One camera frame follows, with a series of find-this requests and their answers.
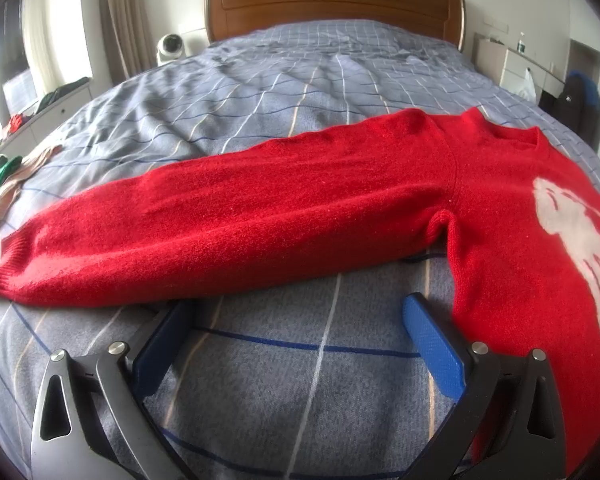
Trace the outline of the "red item on cabinet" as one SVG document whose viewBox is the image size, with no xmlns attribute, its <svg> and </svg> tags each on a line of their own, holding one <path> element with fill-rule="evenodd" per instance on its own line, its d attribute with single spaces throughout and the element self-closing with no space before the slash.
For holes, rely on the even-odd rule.
<svg viewBox="0 0 600 480">
<path fill-rule="evenodd" d="M 7 131 L 9 134 L 14 134 L 16 133 L 23 125 L 25 125 L 28 121 L 28 118 L 26 115 L 23 114 L 15 114 L 12 115 L 11 118 L 9 118 L 8 124 L 7 124 Z"/>
</svg>

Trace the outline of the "white window-side cabinet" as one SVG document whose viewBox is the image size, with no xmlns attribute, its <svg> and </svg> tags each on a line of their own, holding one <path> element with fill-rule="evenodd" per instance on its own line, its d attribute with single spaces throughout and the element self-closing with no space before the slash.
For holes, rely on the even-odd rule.
<svg viewBox="0 0 600 480">
<path fill-rule="evenodd" d="M 84 78 L 71 92 L 33 115 L 21 128 L 0 142 L 0 155 L 26 156 L 51 133 L 92 100 L 91 79 Z"/>
</svg>

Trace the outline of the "white nightstand dresser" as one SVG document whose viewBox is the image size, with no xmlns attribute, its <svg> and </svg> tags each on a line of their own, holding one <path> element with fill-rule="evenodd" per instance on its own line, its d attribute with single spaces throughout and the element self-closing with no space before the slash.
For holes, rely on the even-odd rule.
<svg viewBox="0 0 600 480">
<path fill-rule="evenodd" d="M 530 76 L 537 103 L 548 96 L 557 99 L 564 90 L 564 82 L 550 70 L 535 63 L 528 56 L 506 47 L 505 44 L 492 41 L 478 32 L 475 33 L 472 62 L 478 73 L 488 77 L 509 93 L 520 94 L 527 76 Z"/>
</svg>

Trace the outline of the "white round fan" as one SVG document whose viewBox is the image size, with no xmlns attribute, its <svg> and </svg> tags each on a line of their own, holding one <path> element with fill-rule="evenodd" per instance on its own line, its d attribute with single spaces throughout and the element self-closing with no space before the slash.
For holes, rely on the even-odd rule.
<svg viewBox="0 0 600 480">
<path fill-rule="evenodd" d="M 180 60 L 185 56 L 183 38 L 178 34 L 167 34 L 157 44 L 157 65 L 163 66 Z"/>
</svg>

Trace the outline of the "red knit sweater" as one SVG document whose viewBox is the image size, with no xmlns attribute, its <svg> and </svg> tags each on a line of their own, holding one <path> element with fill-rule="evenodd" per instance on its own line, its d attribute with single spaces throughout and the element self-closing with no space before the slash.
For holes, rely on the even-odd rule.
<svg viewBox="0 0 600 480">
<path fill-rule="evenodd" d="M 475 108 L 401 110 L 96 186 L 4 238 L 0 297 L 220 296 L 393 262 L 439 236 L 460 331 L 548 354 L 576 468 L 600 437 L 600 192 L 540 129 Z"/>
</svg>

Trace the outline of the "beige curtain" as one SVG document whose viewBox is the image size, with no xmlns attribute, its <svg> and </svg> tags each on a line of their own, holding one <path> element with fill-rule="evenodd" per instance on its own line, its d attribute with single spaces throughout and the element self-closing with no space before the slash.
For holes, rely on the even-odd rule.
<svg viewBox="0 0 600 480">
<path fill-rule="evenodd" d="M 114 84 L 156 64 L 144 0 L 100 0 L 105 53 Z"/>
</svg>

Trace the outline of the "dark clothes on cabinet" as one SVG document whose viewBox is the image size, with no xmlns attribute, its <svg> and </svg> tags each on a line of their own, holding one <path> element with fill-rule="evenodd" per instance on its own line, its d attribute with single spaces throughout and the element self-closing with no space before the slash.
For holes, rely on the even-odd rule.
<svg viewBox="0 0 600 480">
<path fill-rule="evenodd" d="M 76 81 L 69 82 L 68 84 L 63 84 L 55 90 L 46 93 L 46 95 L 42 97 L 40 104 L 38 104 L 38 108 L 36 109 L 35 114 L 42 113 L 42 111 L 46 110 L 47 107 L 50 107 L 52 104 L 56 103 L 64 96 L 68 96 L 68 94 L 73 92 L 74 90 L 85 86 L 90 81 L 90 78 L 82 77 Z"/>
</svg>

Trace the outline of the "black and blue jacket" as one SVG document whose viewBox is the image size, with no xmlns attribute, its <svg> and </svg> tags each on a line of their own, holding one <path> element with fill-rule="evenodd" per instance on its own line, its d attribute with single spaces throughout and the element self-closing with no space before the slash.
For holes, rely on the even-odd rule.
<svg viewBox="0 0 600 480">
<path fill-rule="evenodd" d="M 600 147 L 600 94 L 597 84 L 580 70 L 572 70 L 562 91 L 542 91 L 540 107 L 573 131 L 594 152 Z"/>
</svg>

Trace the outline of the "white plastic bag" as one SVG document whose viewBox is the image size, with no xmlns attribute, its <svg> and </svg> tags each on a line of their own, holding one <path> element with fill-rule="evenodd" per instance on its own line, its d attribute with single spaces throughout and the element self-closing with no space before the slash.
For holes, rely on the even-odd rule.
<svg viewBox="0 0 600 480">
<path fill-rule="evenodd" d="M 517 96 L 520 96 L 521 99 L 532 102 L 533 104 L 538 102 L 538 92 L 535 89 L 532 71 L 529 67 L 524 70 L 524 78 L 522 78 L 515 93 Z"/>
</svg>

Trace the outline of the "green and beige clothes pile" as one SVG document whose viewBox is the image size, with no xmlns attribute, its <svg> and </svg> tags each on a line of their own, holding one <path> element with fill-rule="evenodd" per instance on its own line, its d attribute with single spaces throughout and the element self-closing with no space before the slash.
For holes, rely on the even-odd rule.
<svg viewBox="0 0 600 480">
<path fill-rule="evenodd" d="M 0 184 L 0 223 L 6 218 L 9 208 L 18 197 L 23 183 L 33 177 L 61 150 L 62 146 L 60 144 L 46 146 L 46 148 L 36 148 L 20 162 L 17 169 L 3 180 Z"/>
</svg>

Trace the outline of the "brown wooden headboard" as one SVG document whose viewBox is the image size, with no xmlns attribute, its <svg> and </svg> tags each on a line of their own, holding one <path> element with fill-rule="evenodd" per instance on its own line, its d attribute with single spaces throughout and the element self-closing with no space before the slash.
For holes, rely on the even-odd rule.
<svg viewBox="0 0 600 480">
<path fill-rule="evenodd" d="M 204 0 L 208 40 L 280 24 L 372 20 L 464 48 L 465 0 Z"/>
</svg>

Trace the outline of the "small bottle on nightstand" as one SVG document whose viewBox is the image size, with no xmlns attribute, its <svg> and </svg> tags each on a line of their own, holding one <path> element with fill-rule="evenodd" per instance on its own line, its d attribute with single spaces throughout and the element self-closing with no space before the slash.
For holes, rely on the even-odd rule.
<svg viewBox="0 0 600 480">
<path fill-rule="evenodd" d="M 524 33 L 521 32 L 518 37 L 516 51 L 518 53 L 524 53 L 525 50 L 526 50 L 526 44 L 524 43 Z"/>
</svg>

